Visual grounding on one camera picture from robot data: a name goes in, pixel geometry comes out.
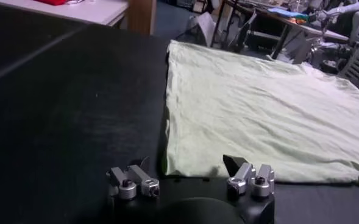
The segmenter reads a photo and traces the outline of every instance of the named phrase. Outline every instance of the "table leg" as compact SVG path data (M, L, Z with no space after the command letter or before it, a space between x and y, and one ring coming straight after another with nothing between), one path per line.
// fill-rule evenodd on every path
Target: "table leg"
M217 19L215 31L213 31L213 36L211 38L210 47L213 47L213 44L215 43L215 36L216 36L217 30L218 30L218 27L220 25L220 20L221 20L222 12L224 11L225 4L226 4L226 0L222 0L221 7L220 7L220 12L218 12L218 19Z
M285 27L283 28L282 35L277 43L277 46L275 47L274 52L271 54L272 59L277 59L277 56L279 52L282 50L283 43L285 42L290 30L291 30L291 26L285 24Z
M293 64L301 64L306 58L308 53L310 52L312 47L312 42L305 40L301 45L300 49L298 50L296 56L294 56Z

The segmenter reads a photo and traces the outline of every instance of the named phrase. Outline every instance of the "white desk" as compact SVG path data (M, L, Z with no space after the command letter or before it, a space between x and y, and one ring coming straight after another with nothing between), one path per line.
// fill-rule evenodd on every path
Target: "white desk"
M72 5L49 5L34 0L0 0L0 4L88 23L113 26L124 17L126 0L84 0Z

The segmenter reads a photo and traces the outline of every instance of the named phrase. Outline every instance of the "silver bracket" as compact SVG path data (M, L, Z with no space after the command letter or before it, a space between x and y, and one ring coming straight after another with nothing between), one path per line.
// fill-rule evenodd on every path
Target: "silver bracket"
M228 191L236 196L246 193L251 179L255 178L255 168L249 163L243 163L235 176L228 178Z
M151 178L138 167L138 165L129 166L127 176L137 185L140 185L140 192L142 195L152 198L157 198L159 196L159 180Z
M114 184L110 194L118 195L120 199L131 200L136 197L137 185L129 180L119 167L111 168L108 172L110 182Z
M274 189L274 170L271 166L262 164L258 175L252 180L252 195L267 197L274 194Z

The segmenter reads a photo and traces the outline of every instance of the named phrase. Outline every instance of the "wrinkled fabric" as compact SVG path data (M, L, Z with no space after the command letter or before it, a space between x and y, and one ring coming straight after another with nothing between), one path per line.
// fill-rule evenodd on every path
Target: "wrinkled fabric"
M359 184L359 89L307 66L172 41L165 173L228 176L222 155L277 181Z

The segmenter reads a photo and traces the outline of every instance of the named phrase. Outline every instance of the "wooden panel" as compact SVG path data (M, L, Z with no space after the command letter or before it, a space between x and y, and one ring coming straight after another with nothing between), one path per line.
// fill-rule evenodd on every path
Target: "wooden panel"
M156 0L129 0L127 29L144 35L154 32Z

